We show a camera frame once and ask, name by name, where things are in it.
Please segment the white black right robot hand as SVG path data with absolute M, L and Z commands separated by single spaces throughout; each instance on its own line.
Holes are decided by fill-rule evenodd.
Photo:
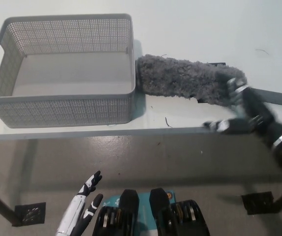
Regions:
M 276 122 L 261 97 L 247 83 L 232 78 L 227 82 L 230 104 L 236 118 L 207 121 L 203 124 L 211 132 L 228 135 L 255 133 L 268 146 L 276 148 L 282 143 L 282 124 Z

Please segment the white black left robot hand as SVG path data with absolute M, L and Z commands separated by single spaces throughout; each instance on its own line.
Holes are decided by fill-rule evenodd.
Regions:
M 85 208 L 86 198 L 96 190 L 96 185 L 102 179 L 100 171 L 89 177 L 68 205 L 59 227 L 57 236 L 81 236 L 91 222 L 98 209 L 103 195 L 98 194 L 88 208 Z

